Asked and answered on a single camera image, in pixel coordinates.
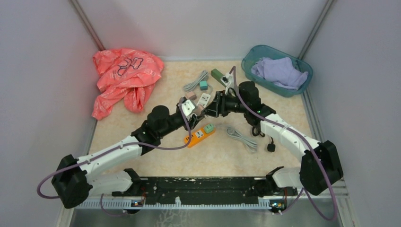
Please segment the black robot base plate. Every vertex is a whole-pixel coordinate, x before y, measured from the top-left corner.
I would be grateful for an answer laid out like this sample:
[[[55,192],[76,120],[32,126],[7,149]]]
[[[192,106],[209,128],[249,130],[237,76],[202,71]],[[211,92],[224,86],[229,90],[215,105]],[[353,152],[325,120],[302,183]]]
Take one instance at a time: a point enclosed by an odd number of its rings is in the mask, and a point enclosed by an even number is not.
[[[138,196],[146,205],[257,204],[264,196],[297,196],[296,188],[278,188],[266,177],[145,177],[114,197]]]

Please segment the green plug adapter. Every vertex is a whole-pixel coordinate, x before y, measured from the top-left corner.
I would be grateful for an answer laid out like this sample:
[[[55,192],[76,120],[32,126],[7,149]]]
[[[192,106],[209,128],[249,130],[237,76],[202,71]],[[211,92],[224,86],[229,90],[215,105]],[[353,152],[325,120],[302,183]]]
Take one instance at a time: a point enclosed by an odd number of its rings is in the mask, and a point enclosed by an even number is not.
[[[205,131],[206,134],[209,134],[209,133],[211,133],[211,132],[214,131],[215,126],[214,126],[213,124],[210,123],[210,124],[205,125],[205,126],[203,127],[203,129],[204,129],[204,131]]]

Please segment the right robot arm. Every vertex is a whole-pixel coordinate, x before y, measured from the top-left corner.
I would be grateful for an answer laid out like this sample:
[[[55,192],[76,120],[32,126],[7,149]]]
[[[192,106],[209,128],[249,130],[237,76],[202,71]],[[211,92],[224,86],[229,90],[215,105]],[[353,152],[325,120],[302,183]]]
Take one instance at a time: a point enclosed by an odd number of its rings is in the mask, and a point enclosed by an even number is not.
[[[344,176],[336,146],[329,140],[313,139],[286,123],[261,102],[254,82],[242,82],[238,90],[217,91],[202,113],[215,118],[241,113],[258,133],[272,137],[300,162],[299,167],[280,166],[267,174],[266,188],[272,195],[280,194],[286,187],[319,195]]]

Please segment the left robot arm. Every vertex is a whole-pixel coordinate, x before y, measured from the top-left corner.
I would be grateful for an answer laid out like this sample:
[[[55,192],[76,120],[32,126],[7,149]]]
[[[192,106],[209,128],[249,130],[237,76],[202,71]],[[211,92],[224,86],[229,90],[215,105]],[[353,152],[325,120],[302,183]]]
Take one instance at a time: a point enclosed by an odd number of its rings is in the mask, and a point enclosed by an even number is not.
[[[158,105],[138,129],[115,145],[79,158],[65,156],[51,180],[63,206],[71,209],[88,197],[100,194],[139,196],[144,183],[133,169],[126,168],[116,174],[104,172],[155,148],[160,149],[163,137],[181,127],[192,130],[204,118],[203,115],[187,118],[183,110],[185,107],[178,105],[176,112],[170,114],[166,106]]]

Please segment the orange power strip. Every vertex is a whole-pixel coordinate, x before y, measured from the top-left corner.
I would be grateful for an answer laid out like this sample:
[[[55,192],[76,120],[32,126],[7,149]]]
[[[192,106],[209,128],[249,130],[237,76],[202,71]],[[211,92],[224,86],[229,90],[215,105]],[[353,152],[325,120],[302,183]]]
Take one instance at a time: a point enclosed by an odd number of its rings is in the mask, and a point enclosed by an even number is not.
[[[213,135],[216,131],[216,127],[213,132],[206,134],[203,127],[200,127],[199,129],[195,130],[194,132],[191,133],[191,136],[187,136],[184,138],[184,143],[188,143],[188,148],[192,148],[193,146],[199,144],[200,142],[204,141],[206,138],[209,136]]]

